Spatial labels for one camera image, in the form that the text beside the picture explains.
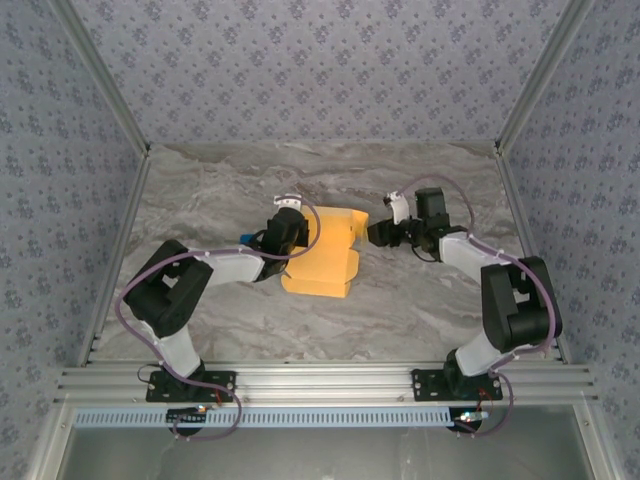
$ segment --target yellow object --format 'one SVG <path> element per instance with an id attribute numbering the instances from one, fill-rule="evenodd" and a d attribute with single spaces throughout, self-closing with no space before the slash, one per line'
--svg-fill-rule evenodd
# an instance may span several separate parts
<path id="1" fill-rule="evenodd" d="M 282 286 L 289 293 L 344 298 L 358 273 L 360 256 L 351 246 L 363 237 L 369 214 L 349 208 L 316 207 L 320 216 L 320 238 L 306 254 L 289 260 Z M 315 238 L 316 222 L 307 207 L 302 214 L 309 221 L 309 238 Z M 302 247 L 294 249 L 299 252 Z"/>

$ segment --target gray marble tabletop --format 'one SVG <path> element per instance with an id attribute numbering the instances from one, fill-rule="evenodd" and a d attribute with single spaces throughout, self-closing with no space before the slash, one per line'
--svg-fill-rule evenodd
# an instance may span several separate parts
<path id="1" fill-rule="evenodd" d="M 154 146 L 150 161 L 116 294 L 166 239 L 216 248 L 264 228 L 275 213 L 274 195 L 298 192 L 316 205 L 366 211 L 376 222 L 390 216 L 382 203 L 387 192 L 428 172 L 448 175 L 466 190 L 480 238 L 521 255 L 487 149 L 417 143 L 182 145 Z M 447 185 L 438 186 L 452 223 L 466 225 L 461 199 Z M 354 248 L 360 252 L 359 273 L 345 299 L 289 294 L 277 277 L 208 288 L 189 323 L 196 349 L 205 360 L 442 360 L 480 331 L 480 288 L 456 269 L 423 263 L 407 245 L 380 249 L 356 241 Z M 94 358 L 152 356 L 110 309 Z"/>

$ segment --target purple cable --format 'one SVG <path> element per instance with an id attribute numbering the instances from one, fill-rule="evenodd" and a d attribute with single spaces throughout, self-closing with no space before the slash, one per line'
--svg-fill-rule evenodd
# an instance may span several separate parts
<path id="1" fill-rule="evenodd" d="M 466 430 L 469 430 L 469 432 L 472 433 L 474 436 L 484 437 L 484 436 L 490 435 L 492 433 L 495 433 L 498 430 L 500 430 L 502 427 L 504 427 L 504 425 L 509 420 L 509 417 L 511 416 L 511 411 L 513 410 L 513 402 L 514 402 L 513 387 L 511 385 L 511 382 L 509 381 L 509 379 L 504 374 L 498 372 L 497 369 L 500 368 L 500 367 L 504 367 L 507 363 L 511 362 L 512 360 L 517 358 L 518 355 L 520 355 L 522 353 L 536 353 L 536 352 L 540 352 L 542 350 L 546 350 L 547 348 L 549 348 L 551 346 L 551 342 L 553 341 L 553 336 L 554 336 L 555 331 L 556 331 L 556 312 L 555 312 L 555 308 L 553 307 L 553 301 L 551 300 L 551 295 L 549 294 L 549 292 L 547 291 L 545 286 L 542 284 L 540 279 L 537 277 L 537 275 L 535 273 L 533 273 L 531 271 L 531 269 L 529 269 L 529 267 L 524 265 L 517 258 L 512 257 L 511 255 L 508 255 L 508 254 L 504 253 L 501 250 L 496 250 L 495 248 L 490 247 L 489 245 L 487 245 L 486 243 L 481 242 L 480 240 L 478 240 L 474 236 L 473 231 L 475 229 L 476 216 L 475 216 L 475 213 L 473 211 L 473 207 L 471 206 L 471 202 L 469 201 L 469 198 L 465 194 L 464 190 L 462 189 L 462 187 L 460 185 L 458 185 L 458 183 L 455 180 L 453 180 L 453 179 L 451 179 L 451 178 L 449 178 L 449 177 L 447 177 L 445 175 L 440 175 L 438 173 L 431 173 L 431 174 L 427 174 L 427 175 L 423 175 L 421 177 L 418 177 L 415 180 L 409 182 L 403 188 L 398 190 L 398 194 L 399 195 L 404 194 L 404 192 L 406 192 L 410 188 L 414 187 L 416 184 L 418 184 L 418 183 L 420 183 L 420 182 L 422 182 L 424 180 L 429 180 L 429 179 L 444 180 L 445 182 L 447 182 L 449 185 L 451 185 L 460 194 L 460 196 L 462 197 L 462 200 L 464 201 L 464 203 L 465 203 L 465 205 L 467 207 L 467 210 L 469 211 L 470 220 L 469 220 L 469 227 L 467 228 L 467 239 L 469 240 L 469 243 L 471 245 L 473 245 L 474 247 L 476 247 L 477 249 L 481 250 L 482 252 L 484 252 L 484 253 L 486 253 L 488 255 L 492 255 L 492 256 L 501 258 L 502 260 L 506 260 L 507 262 L 512 263 L 513 265 L 518 267 L 520 270 L 522 270 L 525 273 L 525 275 L 531 279 L 533 284 L 538 289 L 538 292 L 540 292 L 540 295 L 542 296 L 542 300 L 544 301 L 545 307 L 547 308 L 547 312 L 549 314 L 549 332 L 547 333 L 547 337 L 545 338 L 544 342 L 542 342 L 540 345 L 537 345 L 535 347 L 524 347 L 524 348 L 516 349 L 513 352 L 511 352 L 509 355 L 507 355 L 506 357 L 498 360 L 496 363 L 494 363 L 493 365 L 491 365 L 489 367 L 489 370 L 487 372 L 489 377 L 490 378 L 500 378 L 500 379 L 502 379 L 504 381 L 505 385 L 507 386 L 507 390 L 509 391 L 509 405 L 507 407 L 507 413 L 500 420 L 500 422 L 498 422 L 490 430 L 488 430 L 486 432 L 480 432 L 480 433 L 476 433 L 468 425 L 465 425 L 462 422 L 454 422 L 456 425 L 458 425 L 460 427 L 463 427 Z"/>
<path id="2" fill-rule="evenodd" d="M 316 243 L 318 243 L 318 240 L 320 239 L 320 229 L 321 229 L 321 227 L 320 227 L 320 215 L 318 215 L 318 212 L 313 207 L 313 205 L 311 205 L 306 200 L 304 200 L 304 199 L 302 199 L 300 197 L 297 197 L 295 195 L 283 195 L 283 196 L 278 197 L 276 200 L 300 200 L 303 205 L 305 205 L 306 207 L 309 208 L 309 210 L 311 210 L 311 213 L 313 214 L 313 217 L 314 217 L 314 219 L 316 221 L 316 235 L 315 235 L 315 237 L 313 238 L 313 240 L 311 241 L 311 243 L 309 244 L 308 247 L 304 248 L 303 250 L 300 250 L 297 253 L 293 253 L 291 255 L 272 255 L 270 253 L 259 252 L 259 251 L 251 250 L 251 249 L 241 249 L 241 248 L 223 248 L 223 249 L 210 250 L 210 251 L 206 251 L 206 250 L 197 250 L 196 251 L 196 250 L 194 250 L 194 251 L 191 251 L 191 252 L 181 253 L 179 255 L 174 255 L 173 257 L 169 257 L 169 258 L 167 258 L 165 260 L 162 260 L 161 262 L 156 263 L 151 268 L 149 268 L 149 269 L 145 270 L 144 272 L 142 272 L 136 278 L 131 280 L 131 282 L 129 282 L 129 284 L 122 289 L 122 292 L 120 292 L 120 295 L 118 295 L 118 297 L 116 298 L 115 305 L 114 305 L 114 310 L 115 310 L 115 313 L 116 313 L 116 317 L 118 318 L 118 320 L 120 321 L 122 326 L 130 334 L 132 334 L 134 337 L 136 337 L 138 340 L 140 340 L 142 343 L 144 343 L 147 347 L 149 347 L 149 349 L 153 352 L 153 354 L 158 359 L 160 365 L 162 365 L 167 372 L 169 372 L 174 378 L 176 378 L 176 379 L 180 380 L 181 382 L 186 383 L 188 385 L 193 385 L 195 387 L 211 388 L 213 390 L 217 390 L 219 392 L 226 393 L 238 405 L 238 414 L 237 414 L 233 424 L 228 429 L 226 429 L 224 432 L 216 434 L 216 435 L 203 435 L 203 436 L 198 436 L 198 437 L 185 437 L 185 436 L 182 436 L 182 435 L 180 435 L 178 433 L 177 427 L 178 427 L 178 423 L 180 422 L 181 418 L 183 418 L 184 416 L 178 417 L 176 419 L 176 421 L 173 423 L 173 428 L 172 428 L 172 431 L 173 431 L 174 435 L 176 436 L 176 439 L 182 439 L 182 440 L 189 441 L 189 442 L 204 442 L 204 441 L 209 441 L 209 440 L 219 440 L 221 438 L 228 437 L 229 435 L 231 435 L 233 432 L 235 432 L 238 429 L 238 425 L 240 423 L 240 420 L 242 419 L 242 402 L 240 401 L 240 398 L 238 398 L 238 396 L 235 394 L 235 392 L 233 392 L 232 390 L 229 390 L 226 387 L 223 387 L 221 385 L 216 385 L 214 383 L 206 383 L 206 382 L 200 382 L 200 381 L 197 381 L 197 380 L 191 380 L 189 378 L 183 377 L 178 372 L 176 372 L 171 367 L 171 365 L 168 365 L 164 361 L 164 358 L 162 357 L 162 353 L 160 353 L 160 350 L 158 350 L 156 348 L 156 346 L 150 340 L 148 340 L 144 335 L 142 335 L 135 328 L 133 328 L 131 325 L 129 325 L 129 323 L 127 323 L 127 321 L 125 320 L 125 318 L 124 318 L 124 316 L 122 314 L 122 309 L 121 309 L 122 301 L 124 300 L 124 297 L 126 297 L 127 294 L 131 290 L 133 290 L 137 285 L 139 285 L 142 281 L 144 281 L 144 279 L 146 279 L 149 275 L 151 275 L 154 272 L 157 272 L 158 270 L 162 269 L 163 267 L 166 267 L 167 265 L 171 265 L 174 262 L 179 262 L 180 260 L 184 260 L 186 258 L 204 257 L 204 256 L 212 256 L 212 255 L 236 255 L 238 253 L 242 253 L 243 255 L 251 255 L 251 256 L 254 256 L 254 257 L 269 258 L 269 259 L 272 259 L 272 260 L 290 260 L 292 258 L 297 258 L 297 257 L 299 257 L 301 255 L 304 255 L 309 250 L 311 250 L 316 245 Z"/>

